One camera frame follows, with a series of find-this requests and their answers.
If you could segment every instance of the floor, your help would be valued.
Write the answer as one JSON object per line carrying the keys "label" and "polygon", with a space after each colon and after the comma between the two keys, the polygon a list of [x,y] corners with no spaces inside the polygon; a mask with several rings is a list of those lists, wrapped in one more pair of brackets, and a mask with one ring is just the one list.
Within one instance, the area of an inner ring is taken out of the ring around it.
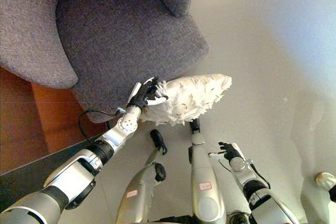
{"label": "floor", "polygon": [[[193,0],[191,6],[211,51],[186,75],[233,78],[224,98],[201,117],[207,150],[218,150],[218,141],[238,143],[301,223],[332,223],[328,194],[313,176],[336,174],[335,10],[334,0]],[[60,223],[114,223],[128,182],[153,147],[153,128],[140,125],[104,166],[94,191]],[[167,180],[155,189],[150,220],[191,214],[190,131],[182,125],[157,129],[169,149]],[[213,165],[227,212],[247,211],[231,175]]]}
{"label": "floor", "polygon": [[[0,174],[83,141],[81,113],[70,90],[30,83],[0,67]],[[106,129],[85,117],[82,124],[90,136]]]}

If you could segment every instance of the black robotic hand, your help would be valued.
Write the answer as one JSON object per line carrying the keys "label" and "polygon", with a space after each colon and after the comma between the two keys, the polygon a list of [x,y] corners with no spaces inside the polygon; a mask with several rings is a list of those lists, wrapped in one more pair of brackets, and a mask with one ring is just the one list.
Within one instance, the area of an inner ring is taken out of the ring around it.
{"label": "black robotic hand", "polygon": [[224,150],[224,157],[230,162],[231,159],[233,159],[234,157],[241,157],[244,159],[244,157],[241,156],[239,150],[237,150],[237,148],[235,148],[232,144],[227,144],[227,143],[223,143],[223,142],[219,142],[218,143],[221,147],[221,150]]}
{"label": "black robotic hand", "polygon": [[168,100],[166,95],[163,97],[156,95],[156,85],[157,77],[152,77],[144,83],[137,82],[127,106],[137,106],[142,110],[145,106],[157,105]]}

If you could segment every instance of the fluffy white cushion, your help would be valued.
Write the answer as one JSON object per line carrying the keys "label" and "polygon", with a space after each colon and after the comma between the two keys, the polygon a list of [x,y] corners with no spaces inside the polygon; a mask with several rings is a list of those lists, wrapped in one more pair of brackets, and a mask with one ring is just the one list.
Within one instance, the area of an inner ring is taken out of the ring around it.
{"label": "fluffy white cushion", "polygon": [[169,99],[159,105],[145,107],[140,116],[142,121],[159,124],[191,122],[211,109],[218,102],[224,90],[231,86],[231,77],[223,74],[182,77],[169,82],[160,82],[157,95]]}

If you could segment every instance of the sticker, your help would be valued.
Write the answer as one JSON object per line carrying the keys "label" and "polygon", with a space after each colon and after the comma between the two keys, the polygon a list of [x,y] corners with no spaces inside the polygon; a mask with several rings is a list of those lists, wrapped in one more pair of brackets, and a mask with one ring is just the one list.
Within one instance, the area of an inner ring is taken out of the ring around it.
{"label": "sticker", "polygon": [[135,197],[136,195],[138,195],[138,190],[133,190],[133,191],[129,191],[127,194],[126,194],[126,198],[132,198],[132,197]]}
{"label": "sticker", "polygon": [[200,186],[199,188],[200,188],[201,191],[211,190],[212,189],[211,182],[203,182],[203,183],[200,183],[199,186]]}

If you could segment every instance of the robotic hand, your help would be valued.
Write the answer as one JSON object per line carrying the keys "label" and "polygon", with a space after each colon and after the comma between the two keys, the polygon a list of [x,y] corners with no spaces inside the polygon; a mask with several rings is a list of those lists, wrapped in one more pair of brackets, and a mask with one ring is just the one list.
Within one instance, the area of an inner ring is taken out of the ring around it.
{"label": "robotic hand", "polygon": [[64,209],[74,209],[95,187],[94,177],[103,165],[132,137],[138,127],[142,109],[165,102],[156,97],[157,78],[137,83],[129,97],[127,109],[116,126],[105,132],[86,149],[80,150],[53,171],[41,191],[29,194],[0,215],[0,222],[26,224],[57,223]]}
{"label": "robotic hand", "polygon": [[292,211],[270,190],[270,184],[257,172],[252,159],[245,160],[236,143],[219,142],[222,152],[211,158],[229,161],[231,173],[251,209],[251,224],[299,224]]}

